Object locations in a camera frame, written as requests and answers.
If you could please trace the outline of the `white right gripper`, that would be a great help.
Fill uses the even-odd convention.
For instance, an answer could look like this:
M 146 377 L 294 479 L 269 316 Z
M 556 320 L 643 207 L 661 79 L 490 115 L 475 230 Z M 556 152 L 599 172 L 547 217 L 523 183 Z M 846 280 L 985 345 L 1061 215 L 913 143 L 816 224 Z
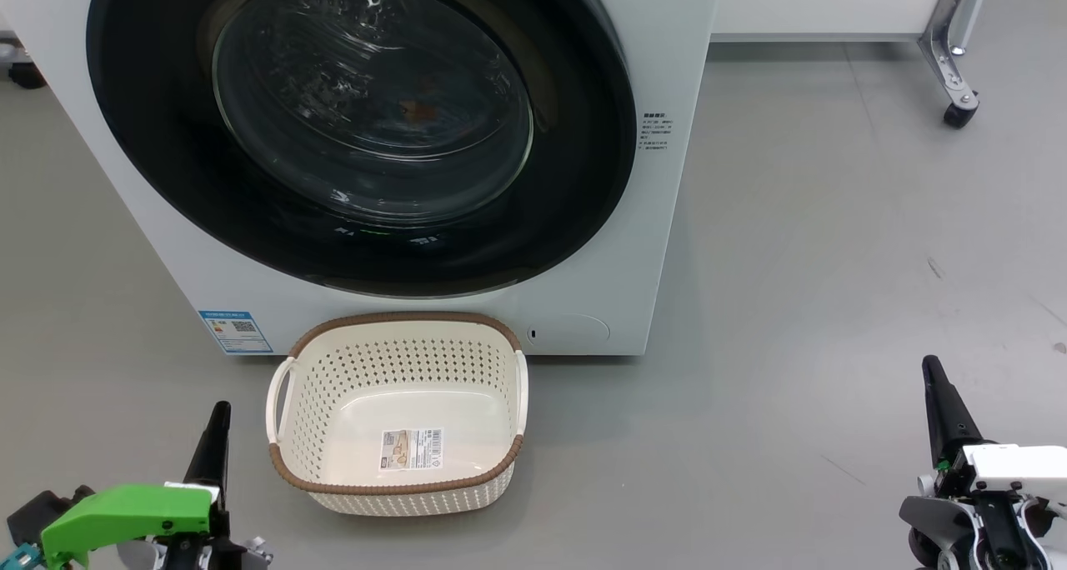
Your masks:
M 989 443 L 937 355 L 923 357 L 934 495 L 1009 492 L 1067 508 L 1067 446 Z

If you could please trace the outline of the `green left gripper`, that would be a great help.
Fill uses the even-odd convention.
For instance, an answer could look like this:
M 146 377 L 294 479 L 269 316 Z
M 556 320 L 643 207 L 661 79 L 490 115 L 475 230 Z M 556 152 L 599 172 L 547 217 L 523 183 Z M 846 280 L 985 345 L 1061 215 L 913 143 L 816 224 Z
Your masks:
M 173 551 L 198 550 L 228 482 L 230 402 L 216 402 L 184 482 L 117 485 L 87 495 L 41 531 L 43 566 L 90 568 L 92 551 L 161 538 Z

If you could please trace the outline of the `round dark glass washer door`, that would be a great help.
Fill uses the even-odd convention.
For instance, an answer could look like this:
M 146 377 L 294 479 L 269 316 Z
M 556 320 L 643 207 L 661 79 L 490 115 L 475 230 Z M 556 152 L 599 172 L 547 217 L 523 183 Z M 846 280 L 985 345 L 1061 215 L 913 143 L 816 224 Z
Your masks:
M 635 163 L 598 0 L 92 0 L 87 70 L 138 174 L 281 273 L 395 299 L 571 258 Z M 411 127 L 398 100 L 434 97 Z

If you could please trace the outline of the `blue cartoon print garment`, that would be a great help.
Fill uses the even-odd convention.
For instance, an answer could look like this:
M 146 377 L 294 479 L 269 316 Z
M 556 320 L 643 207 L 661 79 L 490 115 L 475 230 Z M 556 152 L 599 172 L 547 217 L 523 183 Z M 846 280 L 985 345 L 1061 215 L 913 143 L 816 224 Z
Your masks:
M 418 130 L 429 130 L 439 118 L 437 99 L 434 97 L 413 97 L 398 100 L 401 118 Z

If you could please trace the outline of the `white barcode basket label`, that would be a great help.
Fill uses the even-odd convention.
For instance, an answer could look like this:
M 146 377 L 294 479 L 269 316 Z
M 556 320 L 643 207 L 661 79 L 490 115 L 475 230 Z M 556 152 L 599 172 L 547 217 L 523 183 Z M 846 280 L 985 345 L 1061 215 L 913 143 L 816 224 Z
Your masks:
M 378 468 L 382 471 L 437 470 L 443 466 L 443 429 L 383 431 Z

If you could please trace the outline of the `cream perforated basket brown rim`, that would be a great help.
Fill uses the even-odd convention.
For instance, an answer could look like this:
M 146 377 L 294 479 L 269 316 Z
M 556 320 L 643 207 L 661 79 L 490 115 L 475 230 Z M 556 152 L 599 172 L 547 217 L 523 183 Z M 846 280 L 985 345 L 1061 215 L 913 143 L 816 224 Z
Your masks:
M 264 427 L 278 477 L 332 512 L 473 512 L 511 482 L 528 364 L 499 320 L 396 312 L 313 327 L 278 364 Z M 382 471 L 383 431 L 443 429 L 443 466 Z

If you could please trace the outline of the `white front-load washing machine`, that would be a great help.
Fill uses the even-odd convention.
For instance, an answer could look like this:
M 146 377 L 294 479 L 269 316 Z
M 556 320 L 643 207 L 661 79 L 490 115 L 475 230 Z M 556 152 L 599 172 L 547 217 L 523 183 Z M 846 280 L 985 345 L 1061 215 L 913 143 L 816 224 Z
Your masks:
M 708 53 L 715 0 L 598 0 L 624 49 L 638 125 L 667 112 L 667 151 L 638 151 L 609 220 L 545 273 L 491 292 L 395 299 L 280 273 L 217 241 L 138 174 L 103 121 L 87 70 L 92 0 L 0 0 L 14 32 L 192 308 L 248 312 L 274 350 L 339 317 L 469 313 L 517 335 L 529 355 L 640 355 L 650 335 L 679 185 Z

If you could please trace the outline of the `blue energy label sticker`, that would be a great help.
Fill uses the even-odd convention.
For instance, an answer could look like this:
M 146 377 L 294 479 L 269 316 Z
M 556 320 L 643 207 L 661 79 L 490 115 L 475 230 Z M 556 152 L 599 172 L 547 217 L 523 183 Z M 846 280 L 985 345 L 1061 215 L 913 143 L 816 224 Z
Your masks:
M 272 355 L 274 350 L 250 312 L 198 308 L 203 324 L 227 355 Z

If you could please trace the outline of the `black text instruction sticker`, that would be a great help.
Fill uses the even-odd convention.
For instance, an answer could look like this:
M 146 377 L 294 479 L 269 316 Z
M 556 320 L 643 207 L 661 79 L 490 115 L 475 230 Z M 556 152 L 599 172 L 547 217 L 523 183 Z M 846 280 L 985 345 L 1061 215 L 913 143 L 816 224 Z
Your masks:
M 638 151 L 667 151 L 674 133 L 674 120 L 667 112 L 644 112 L 638 125 Z

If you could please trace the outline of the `metal table leg with caster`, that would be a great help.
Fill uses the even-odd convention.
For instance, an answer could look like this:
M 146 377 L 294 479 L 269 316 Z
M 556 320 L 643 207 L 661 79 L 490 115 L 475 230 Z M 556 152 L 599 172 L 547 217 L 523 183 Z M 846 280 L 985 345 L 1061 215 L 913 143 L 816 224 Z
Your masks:
M 716 0 L 712 43 L 915 43 L 949 97 L 945 125 L 980 109 L 964 79 L 965 54 L 984 0 Z

